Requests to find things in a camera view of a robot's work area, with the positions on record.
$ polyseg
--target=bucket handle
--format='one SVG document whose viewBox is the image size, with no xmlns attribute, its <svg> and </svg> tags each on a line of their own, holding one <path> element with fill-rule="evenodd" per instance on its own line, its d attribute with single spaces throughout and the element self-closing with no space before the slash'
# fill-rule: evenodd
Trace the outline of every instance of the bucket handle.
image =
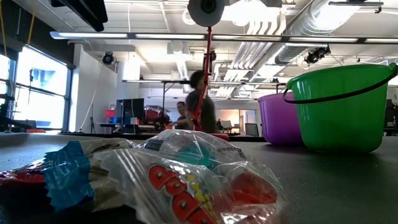
<svg viewBox="0 0 398 224">
<path fill-rule="evenodd" d="M 356 90 L 356 91 L 352 91 L 351 93 L 343 93 L 343 94 L 339 94 L 339 95 L 326 96 L 326 97 L 321 97 L 321 98 L 317 98 L 317 99 L 309 99 L 309 100 L 287 100 L 285 98 L 285 95 L 286 95 L 287 91 L 289 90 L 289 86 L 286 86 L 283 98 L 286 103 L 293 103 L 293 104 L 321 103 L 321 102 L 332 101 L 332 100 L 340 100 L 340 99 L 360 95 L 360 94 L 375 90 L 375 89 L 379 88 L 380 86 L 383 86 L 384 84 L 388 83 L 388 81 L 392 80 L 397 75 L 398 75 L 398 67 L 395 67 L 394 71 L 391 73 L 390 76 L 388 76 L 387 78 L 383 79 L 382 81 L 380 81 L 374 85 L 363 88 L 362 90 Z"/>
</svg>

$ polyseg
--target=gray table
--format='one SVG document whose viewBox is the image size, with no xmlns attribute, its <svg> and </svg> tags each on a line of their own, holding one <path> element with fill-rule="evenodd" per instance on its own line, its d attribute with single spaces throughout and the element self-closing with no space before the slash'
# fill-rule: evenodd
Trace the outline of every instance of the gray table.
<svg viewBox="0 0 398 224">
<path fill-rule="evenodd" d="M 69 140 L 83 139 L 93 138 L 0 134 L 0 170 L 23 166 L 45 152 L 60 149 Z M 385 137 L 378 150 L 363 155 L 310 153 L 263 142 L 232 143 L 268 165 L 282 183 L 290 201 L 284 223 L 398 223 L 397 137 Z M 0 208 L 0 223 L 10 220 L 7 216 Z M 54 219 L 44 211 L 32 214 L 30 222 L 17 222 L 61 223 L 70 222 L 71 217 Z M 128 208 L 122 208 L 86 218 L 96 223 L 123 223 L 123 218 L 131 217 Z"/>
</svg>

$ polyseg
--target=exposed ceiling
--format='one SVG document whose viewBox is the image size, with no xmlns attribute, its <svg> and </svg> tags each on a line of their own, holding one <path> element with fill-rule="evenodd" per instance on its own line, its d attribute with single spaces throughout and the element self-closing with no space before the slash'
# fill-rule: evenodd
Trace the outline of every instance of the exposed ceiling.
<svg viewBox="0 0 398 224">
<path fill-rule="evenodd" d="M 75 13 L 66 7 L 52 8 L 47 0 L 14 0 L 29 12 L 36 8 L 36 16 L 48 25 L 59 31 L 93 32 L 93 29 L 84 23 Z M 104 24 L 105 32 L 173 32 L 173 33 L 205 33 L 206 28 L 198 25 L 188 25 L 182 20 L 182 14 L 186 9 L 187 0 L 168 1 L 134 1 L 120 0 L 119 3 L 106 3 L 109 21 Z M 295 8 L 287 10 L 287 22 L 301 10 L 309 0 L 295 0 Z M 398 1 L 384 0 L 383 9 L 398 9 Z M 373 9 L 363 9 L 355 13 L 345 24 L 335 30 L 332 35 L 366 35 L 398 37 L 397 14 L 373 13 Z M 220 21 L 214 26 L 214 33 L 219 34 L 245 34 L 249 26 L 239 27 L 230 21 Z M 134 45 L 142 58 L 146 61 L 146 67 L 141 71 L 145 75 L 151 73 L 170 73 L 176 70 L 175 62 L 162 62 L 161 58 L 167 53 L 167 41 L 149 40 L 91 40 L 90 48 L 93 54 L 103 55 L 104 52 L 96 51 L 99 45 Z M 188 70 L 200 69 L 205 42 L 188 43 L 190 51 L 198 53 L 193 60 L 187 61 Z M 238 51 L 238 42 L 214 42 L 212 48 L 218 54 L 218 60 L 233 60 Z M 307 67 L 302 61 L 303 57 L 297 57 L 296 67 L 286 67 L 277 74 L 280 77 L 294 77 L 302 73 L 327 68 L 355 64 L 357 58 L 361 62 L 381 62 L 382 57 L 398 57 L 398 45 L 330 45 L 334 56 L 327 56 L 320 63 Z M 127 52 L 116 52 L 115 56 L 120 60 L 128 57 Z"/>
</svg>

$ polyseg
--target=office chair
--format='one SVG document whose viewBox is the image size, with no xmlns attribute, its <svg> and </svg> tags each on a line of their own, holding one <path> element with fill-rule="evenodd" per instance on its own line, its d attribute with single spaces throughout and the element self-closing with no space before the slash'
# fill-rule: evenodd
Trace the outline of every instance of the office chair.
<svg viewBox="0 0 398 224">
<path fill-rule="evenodd" d="M 244 127 L 246 128 L 246 134 L 248 136 L 259 137 L 259 129 L 257 128 L 257 124 L 245 123 Z"/>
</svg>

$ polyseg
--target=purple bucket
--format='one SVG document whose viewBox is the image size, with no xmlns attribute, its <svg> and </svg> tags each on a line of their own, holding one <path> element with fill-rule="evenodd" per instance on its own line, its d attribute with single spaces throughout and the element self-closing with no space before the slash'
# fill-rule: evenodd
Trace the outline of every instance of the purple bucket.
<svg viewBox="0 0 398 224">
<path fill-rule="evenodd" d="M 263 96 L 260 104 L 262 135 L 272 144 L 303 145 L 299 119 L 294 104 L 286 103 L 283 94 Z M 288 100 L 294 100 L 293 93 L 287 93 Z"/>
</svg>

